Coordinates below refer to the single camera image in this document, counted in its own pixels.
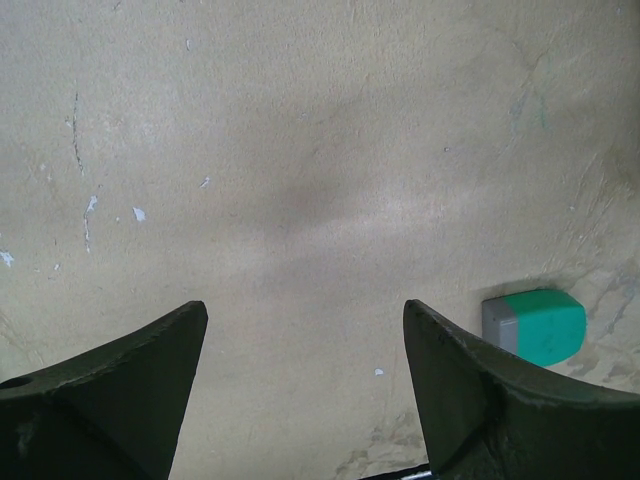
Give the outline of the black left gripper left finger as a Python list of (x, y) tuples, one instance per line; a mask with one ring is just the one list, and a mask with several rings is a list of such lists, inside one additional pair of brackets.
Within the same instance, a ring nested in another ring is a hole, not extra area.
[(207, 328), (190, 301), (1, 384), (4, 479), (169, 477)]

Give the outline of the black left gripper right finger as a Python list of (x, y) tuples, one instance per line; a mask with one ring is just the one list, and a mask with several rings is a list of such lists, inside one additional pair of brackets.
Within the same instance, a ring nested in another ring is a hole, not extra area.
[(637, 394), (538, 367), (419, 300), (406, 302), (403, 331), (439, 478), (638, 478)]

